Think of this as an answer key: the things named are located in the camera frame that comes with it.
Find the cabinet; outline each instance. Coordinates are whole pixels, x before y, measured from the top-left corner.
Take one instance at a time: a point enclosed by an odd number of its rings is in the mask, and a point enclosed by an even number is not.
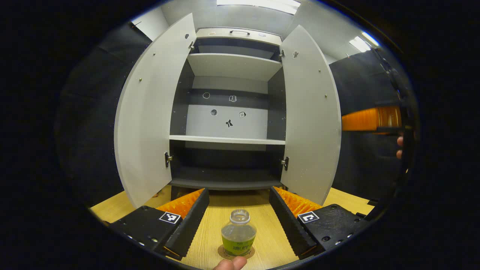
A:
[[[250,29],[195,31],[189,14],[140,56],[114,134],[135,207],[169,183],[284,184],[322,204],[338,163],[341,115],[325,57],[302,26],[282,41]]]

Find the bottle cap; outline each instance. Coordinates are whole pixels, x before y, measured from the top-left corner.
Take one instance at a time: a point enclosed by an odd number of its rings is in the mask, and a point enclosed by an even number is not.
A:
[[[233,210],[230,221],[233,224],[247,224],[250,221],[250,214],[244,209]]]

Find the coaster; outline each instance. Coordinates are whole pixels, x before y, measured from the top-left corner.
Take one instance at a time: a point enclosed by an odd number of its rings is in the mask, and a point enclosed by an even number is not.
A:
[[[219,246],[218,247],[218,254],[222,257],[222,258],[225,258],[225,259],[229,259],[229,260],[232,260],[233,258],[235,258],[235,256],[232,256],[232,255],[229,255],[227,254],[227,252],[225,251],[225,249],[223,248],[223,245]],[[242,257],[245,257],[245,259],[249,259],[251,258],[253,255],[255,254],[255,248],[252,248],[250,249],[250,251],[243,255]]]

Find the black sticker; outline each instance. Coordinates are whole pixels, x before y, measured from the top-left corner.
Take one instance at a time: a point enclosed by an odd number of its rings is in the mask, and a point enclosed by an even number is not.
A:
[[[315,215],[315,213],[313,213],[312,211],[300,214],[299,218],[303,223],[309,223],[311,221],[315,221],[319,219],[318,216]]]
[[[159,219],[161,221],[175,224],[180,219],[180,215],[165,212],[165,214],[163,214],[163,216]]]

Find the black border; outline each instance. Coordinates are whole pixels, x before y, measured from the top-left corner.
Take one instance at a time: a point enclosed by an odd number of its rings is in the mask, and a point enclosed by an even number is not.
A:
[[[278,269],[473,268],[475,248],[465,243],[475,235],[468,231],[475,209],[467,199],[478,169],[466,149],[476,133],[461,121],[476,115],[468,111],[476,106],[466,102],[478,84],[467,76],[477,65],[470,57],[478,40],[472,34],[478,7],[455,1],[325,2],[388,44],[403,63],[419,104],[421,138],[410,179],[381,219],[341,248]],[[53,139],[58,94],[69,70],[108,30],[155,1],[6,4],[3,44],[12,75],[2,91],[4,267],[192,269],[159,260],[98,222],[66,185]],[[447,211],[452,206],[456,211]]]

